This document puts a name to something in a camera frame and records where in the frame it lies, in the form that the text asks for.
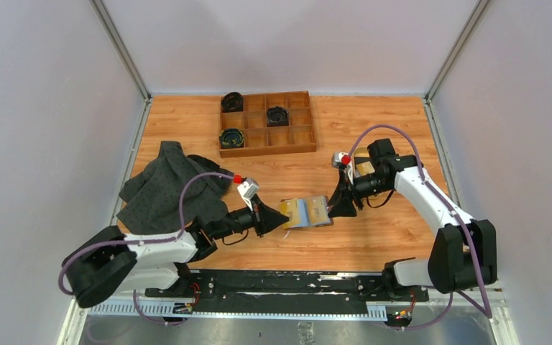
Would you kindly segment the brown leather card holder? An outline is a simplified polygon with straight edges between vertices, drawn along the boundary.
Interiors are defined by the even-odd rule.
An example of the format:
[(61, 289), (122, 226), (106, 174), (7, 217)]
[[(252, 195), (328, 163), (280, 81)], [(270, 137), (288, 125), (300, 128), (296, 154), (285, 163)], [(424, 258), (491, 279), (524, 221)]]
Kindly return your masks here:
[(279, 211), (289, 218), (283, 225), (284, 229), (306, 229), (333, 224), (328, 216), (327, 198), (324, 195), (282, 200)]

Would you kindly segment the gold VIP card 8835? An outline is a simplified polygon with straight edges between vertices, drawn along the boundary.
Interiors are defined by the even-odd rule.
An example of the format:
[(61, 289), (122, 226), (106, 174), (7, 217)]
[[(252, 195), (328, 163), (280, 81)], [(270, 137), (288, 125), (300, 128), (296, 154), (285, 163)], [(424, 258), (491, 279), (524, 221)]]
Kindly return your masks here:
[(328, 204), (324, 195), (307, 198), (306, 203), (310, 226), (326, 226), (332, 223), (328, 216)]

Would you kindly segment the yellow oval card tray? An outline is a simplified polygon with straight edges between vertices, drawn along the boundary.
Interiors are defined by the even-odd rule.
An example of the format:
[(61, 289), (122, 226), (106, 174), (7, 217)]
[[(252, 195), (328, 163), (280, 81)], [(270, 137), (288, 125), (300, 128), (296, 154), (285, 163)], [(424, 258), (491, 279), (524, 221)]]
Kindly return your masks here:
[(358, 147), (354, 150), (354, 177), (358, 178), (375, 173), (367, 147)]

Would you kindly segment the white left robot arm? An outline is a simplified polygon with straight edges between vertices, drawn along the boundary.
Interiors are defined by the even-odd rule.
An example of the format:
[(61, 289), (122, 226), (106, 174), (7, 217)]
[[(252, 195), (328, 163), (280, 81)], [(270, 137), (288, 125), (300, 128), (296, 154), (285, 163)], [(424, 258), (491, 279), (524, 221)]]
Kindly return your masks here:
[(288, 220), (255, 196), (250, 207), (217, 221), (196, 217), (182, 236), (124, 234), (117, 225), (107, 226), (63, 260), (58, 284), (61, 288), (69, 284), (63, 292), (74, 296), (81, 308), (133, 290), (160, 289), (182, 297), (191, 288), (188, 264), (213, 254), (219, 239), (249, 230), (263, 236)]

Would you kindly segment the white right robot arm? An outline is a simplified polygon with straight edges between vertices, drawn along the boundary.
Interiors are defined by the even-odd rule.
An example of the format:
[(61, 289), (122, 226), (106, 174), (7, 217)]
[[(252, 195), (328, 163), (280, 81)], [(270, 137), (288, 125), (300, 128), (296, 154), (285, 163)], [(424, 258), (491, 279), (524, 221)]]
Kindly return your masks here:
[(415, 155), (399, 155), (390, 139), (368, 146), (362, 158), (372, 171), (356, 172), (354, 158), (333, 154), (339, 171), (337, 186), (328, 200), (330, 218), (355, 217), (370, 196), (397, 192), (421, 215), (434, 235), (428, 259), (399, 259), (385, 264), (382, 290), (391, 300), (408, 294), (410, 287), (432, 287), (440, 293), (478, 288), (497, 281), (497, 244), (494, 225), (478, 220), (452, 203), (438, 188)]

